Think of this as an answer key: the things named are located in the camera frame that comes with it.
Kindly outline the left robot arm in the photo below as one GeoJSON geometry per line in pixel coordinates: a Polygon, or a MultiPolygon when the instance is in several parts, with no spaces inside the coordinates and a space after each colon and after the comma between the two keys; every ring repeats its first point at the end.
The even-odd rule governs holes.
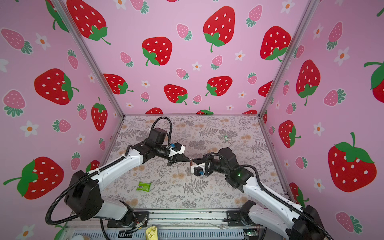
{"type": "Polygon", "coordinates": [[[87,173],[78,171],[73,174],[69,187],[49,207],[45,217],[46,224],[55,226],[77,218],[82,221],[97,218],[114,220],[124,227],[132,225],[135,221],[134,210],[123,201],[103,199],[101,192],[128,171],[155,157],[167,160],[168,166],[189,163],[191,159],[184,154],[184,145],[173,144],[171,141],[164,144],[164,140],[170,140],[171,136],[172,131],[152,125],[149,136],[135,145],[129,145],[121,157],[87,173]],[[65,201],[74,215],[54,221],[52,214],[61,200],[65,201]]]}

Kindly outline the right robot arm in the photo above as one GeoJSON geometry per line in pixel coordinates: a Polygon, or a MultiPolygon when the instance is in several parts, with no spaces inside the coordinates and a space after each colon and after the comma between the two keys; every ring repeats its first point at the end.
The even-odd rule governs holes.
{"type": "Polygon", "coordinates": [[[296,204],[262,184],[257,169],[240,165],[230,148],[194,159],[191,172],[199,176],[220,173],[234,189],[257,200],[246,207],[246,220],[266,227],[287,240],[331,240],[319,213],[312,206],[296,204]]]}

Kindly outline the green packet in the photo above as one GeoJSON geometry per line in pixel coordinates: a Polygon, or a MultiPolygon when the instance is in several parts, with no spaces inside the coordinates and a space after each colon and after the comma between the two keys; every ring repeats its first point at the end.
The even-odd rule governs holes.
{"type": "Polygon", "coordinates": [[[151,185],[152,185],[151,183],[139,182],[138,187],[137,187],[137,191],[149,192],[151,185]]]}

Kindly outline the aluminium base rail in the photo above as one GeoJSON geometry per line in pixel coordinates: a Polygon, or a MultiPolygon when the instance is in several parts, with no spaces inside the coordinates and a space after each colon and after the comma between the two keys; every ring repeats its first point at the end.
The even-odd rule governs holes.
{"type": "Polygon", "coordinates": [[[117,221],[93,218],[73,220],[62,240],[84,236],[91,240],[144,240],[146,230],[156,227],[160,240],[281,240],[282,236],[263,225],[246,223],[239,209],[136,209],[143,226],[129,233],[136,223],[124,227],[117,221]]]}

